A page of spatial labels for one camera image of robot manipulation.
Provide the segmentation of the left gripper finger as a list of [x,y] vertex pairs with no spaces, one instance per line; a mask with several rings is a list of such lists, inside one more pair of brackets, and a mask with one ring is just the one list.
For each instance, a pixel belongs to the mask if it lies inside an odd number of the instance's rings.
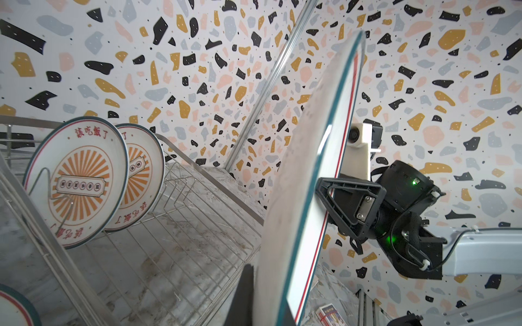
[[254,266],[246,264],[233,298],[233,325],[252,325]]

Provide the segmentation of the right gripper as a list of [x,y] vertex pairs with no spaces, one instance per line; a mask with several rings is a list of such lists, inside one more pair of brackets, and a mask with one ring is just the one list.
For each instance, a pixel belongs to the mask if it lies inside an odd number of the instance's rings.
[[349,237],[352,249],[377,239],[396,271],[407,278],[441,280],[444,238],[424,228],[421,214],[446,194],[411,165],[400,160],[377,168],[376,183],[354,177],[320,178],[315,195],[328,221]]

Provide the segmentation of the green rim plate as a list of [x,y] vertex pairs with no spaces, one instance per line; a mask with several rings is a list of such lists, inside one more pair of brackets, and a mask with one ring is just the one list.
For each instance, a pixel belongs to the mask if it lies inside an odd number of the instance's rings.
[[315,195],[321,178],[341,170],[352,122],[366,36],[340,45],[309,101],[275,180],[254,285],[254,325],[298,324],[326,232],[327,211]]

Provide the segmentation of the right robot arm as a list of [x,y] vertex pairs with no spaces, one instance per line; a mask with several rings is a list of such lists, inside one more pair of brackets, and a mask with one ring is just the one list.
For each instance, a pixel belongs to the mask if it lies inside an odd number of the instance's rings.
[[421,218],[443,197],[429,177],[399,160],[373,175],[376,181],[321,177],[315,186],[328,222],[357,254],[376,240],[395,270],[415,279],[521,273],[519,228],[457,228],[437,236]]

